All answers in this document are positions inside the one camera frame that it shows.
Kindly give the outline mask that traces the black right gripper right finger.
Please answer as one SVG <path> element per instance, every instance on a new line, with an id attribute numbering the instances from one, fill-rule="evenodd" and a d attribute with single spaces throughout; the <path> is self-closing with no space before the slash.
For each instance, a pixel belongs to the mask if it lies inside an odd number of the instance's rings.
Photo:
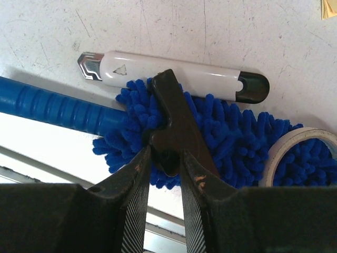
<path id="1" fill-rule="evenodd" d="M 184 151 L 188 252 L 336 252 L 336 188 L 236 189 Z"/>

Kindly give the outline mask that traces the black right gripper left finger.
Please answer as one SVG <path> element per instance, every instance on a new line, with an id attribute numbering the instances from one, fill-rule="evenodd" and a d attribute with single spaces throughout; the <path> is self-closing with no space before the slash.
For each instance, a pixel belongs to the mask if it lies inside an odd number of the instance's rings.
<path id="1" fill-rule="evenodd" d="M 1 252 L 142 252 L 151 149 L 100 183 L 1 185 Z"/>

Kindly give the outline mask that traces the black T-shaped plastic piece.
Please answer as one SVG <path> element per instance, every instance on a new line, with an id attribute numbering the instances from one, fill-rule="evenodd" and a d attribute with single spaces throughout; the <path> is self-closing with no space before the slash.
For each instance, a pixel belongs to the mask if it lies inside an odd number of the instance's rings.
<path id="1" fill-rule="evenodd" d="M 150 88 L 164 114 L 164 125 L 149 136 L 156 166 L 169 177 L 178 175 L 181 153 L 187 150 L 200 165 L 219 177 L 173 70 L 165 70 L 153 77 Z"/>

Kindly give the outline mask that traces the blue microfibre duster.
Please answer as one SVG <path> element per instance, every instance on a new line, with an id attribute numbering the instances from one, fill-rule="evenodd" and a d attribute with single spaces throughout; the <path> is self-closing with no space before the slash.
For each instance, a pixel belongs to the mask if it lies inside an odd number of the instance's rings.
<path id="1" fill-rule="evenodd" d="M 97 135 L 93 153 L 103 155 L 110 173 L 129 163 L 145 146 L 148 130 L 164 124 L 150 80 L 127 82 L 116 96 L 125 111 L 1 78 L 1 112 Z M 235 188 L 257 186 L 269 149 L 282 136 L 301 128 L 262 112 L 241 111 L 209 94 L 185 99 L 211 153 L 220 178 Z M 302 141 L 281 159 L 275 186 L 336 184 L 336 160 L 319 139 Z"/>

